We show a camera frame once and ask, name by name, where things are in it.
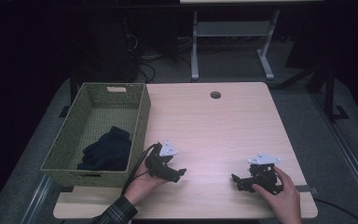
white plastic part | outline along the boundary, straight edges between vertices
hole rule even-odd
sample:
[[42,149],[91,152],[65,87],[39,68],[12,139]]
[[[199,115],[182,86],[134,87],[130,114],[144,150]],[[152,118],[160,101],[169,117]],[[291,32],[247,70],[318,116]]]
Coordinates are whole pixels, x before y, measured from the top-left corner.
[[281,161],[282,161],[281,158],[276,158],[276,157],[264,154],[262,152],[259,152],[256,157],[248,160],[249,163],[256,164],[256,165],[279,163]]
[[178,151],[174,149],[168,139],[165,139],[164,144],[162,144],[161,151],[159,152],[160,157],[174,156],[178,154]]

person's left hand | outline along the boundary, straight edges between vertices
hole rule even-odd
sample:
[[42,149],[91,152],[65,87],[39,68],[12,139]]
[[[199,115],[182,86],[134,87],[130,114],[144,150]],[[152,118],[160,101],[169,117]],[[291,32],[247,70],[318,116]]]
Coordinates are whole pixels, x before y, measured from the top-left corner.
[[167,183],[167,180],[160,179],[158,177],[152,177],[148,172],[145,165],[146,158],[142,161],[138,170],[135,173],[134,180],[130,183],[124,196],[132,203],[136,205],[144,197],[146,197],[156,187]]

white metal stand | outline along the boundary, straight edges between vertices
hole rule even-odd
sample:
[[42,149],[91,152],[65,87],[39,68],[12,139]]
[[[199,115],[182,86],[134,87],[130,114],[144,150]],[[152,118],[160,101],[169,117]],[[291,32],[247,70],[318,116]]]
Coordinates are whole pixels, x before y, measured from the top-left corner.
[[197,11],[195,11],[193,20],[193,51],[191,52],[191,79],[198,80],[200,78],[197,58],[198,36],[265,36],[266,43],[262,49],[257,50],[257,55],[267,79],[273,79],[274,75],[266,55],[279,12],[279,10],[275,10],[270,21],[198,21]]

basket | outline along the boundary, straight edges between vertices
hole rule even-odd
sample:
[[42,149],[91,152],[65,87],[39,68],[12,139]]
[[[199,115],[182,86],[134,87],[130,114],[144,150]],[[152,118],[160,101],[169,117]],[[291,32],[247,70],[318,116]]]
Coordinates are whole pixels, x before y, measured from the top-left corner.
[[[150,105],[145,84],[84,83],[41,171],[65,187],[122,188],[144,151]],[[83,149],[98,141],[112,126],[130,133],[132,144],[127,169],[77,170]]]

plaid shirt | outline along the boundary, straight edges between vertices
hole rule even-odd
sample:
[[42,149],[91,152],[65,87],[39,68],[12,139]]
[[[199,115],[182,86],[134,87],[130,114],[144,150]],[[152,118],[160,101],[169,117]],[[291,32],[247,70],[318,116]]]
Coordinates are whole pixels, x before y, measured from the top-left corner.
[[126,197],[119,197],[100,216],[92,220],[92,224],[127,224],[138,213],[138,210]]

